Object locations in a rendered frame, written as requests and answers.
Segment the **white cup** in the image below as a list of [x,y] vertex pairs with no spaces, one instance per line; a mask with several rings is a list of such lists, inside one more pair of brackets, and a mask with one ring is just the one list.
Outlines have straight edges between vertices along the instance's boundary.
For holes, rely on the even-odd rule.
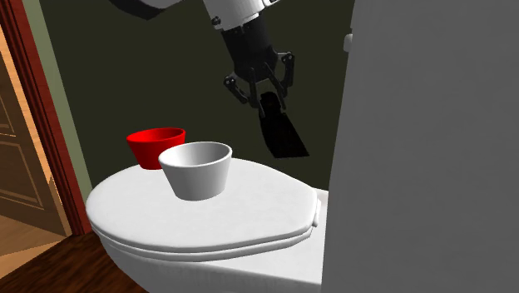
[[203,201],[224,189],[233,150],[221,142],[190,142],[158,156],[175,195],[184,201]]

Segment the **red cup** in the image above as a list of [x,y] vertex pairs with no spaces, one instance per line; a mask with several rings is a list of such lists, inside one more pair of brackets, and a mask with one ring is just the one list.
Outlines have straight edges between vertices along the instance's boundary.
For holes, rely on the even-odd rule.
[[184,144],[185,130],[177,127],[147,129],[128,135],[126,142],[140,167],[160,170],[159,155],[171,147]]

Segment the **white toilet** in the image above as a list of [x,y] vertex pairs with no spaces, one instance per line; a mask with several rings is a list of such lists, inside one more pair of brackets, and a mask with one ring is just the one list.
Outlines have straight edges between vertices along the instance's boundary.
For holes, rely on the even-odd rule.
[[519,293],[519,0],[358,0],[329,189],[233,158],[184,201],[132,166],[86,202],[149,293]]

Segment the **brown panelled wooden door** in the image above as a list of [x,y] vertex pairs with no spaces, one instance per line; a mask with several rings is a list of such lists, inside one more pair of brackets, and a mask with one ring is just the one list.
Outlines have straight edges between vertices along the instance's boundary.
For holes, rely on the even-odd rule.
[[0,27],[0,277],[72,234]]

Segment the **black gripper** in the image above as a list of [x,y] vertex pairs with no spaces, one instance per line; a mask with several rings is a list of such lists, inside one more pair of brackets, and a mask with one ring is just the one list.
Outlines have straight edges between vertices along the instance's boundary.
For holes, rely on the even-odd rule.
[[[277,92],[281,108],[285,109],[284,100],[288,96],[288,89],[294,84],[295,56],[292,52],[277,54],[269,39],[263,15],[242,26],[222,30],[221,36],[234,63],[234,71],[224,78],[224,86],[242,104],[260,109],[257,82],[269,79]],[[274,72],[278,60],[284,65],[281,80]],[[247,82],[248,93],[239,87],[238,77]]]

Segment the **red-brown door frame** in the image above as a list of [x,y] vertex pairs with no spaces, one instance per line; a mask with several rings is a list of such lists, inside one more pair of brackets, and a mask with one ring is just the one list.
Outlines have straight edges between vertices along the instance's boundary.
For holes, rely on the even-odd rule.
[[0,0],[0,26],[21,78],[22,89],[72,234],[80,236],[89,233],[91,225],[82,193],[22,0]]

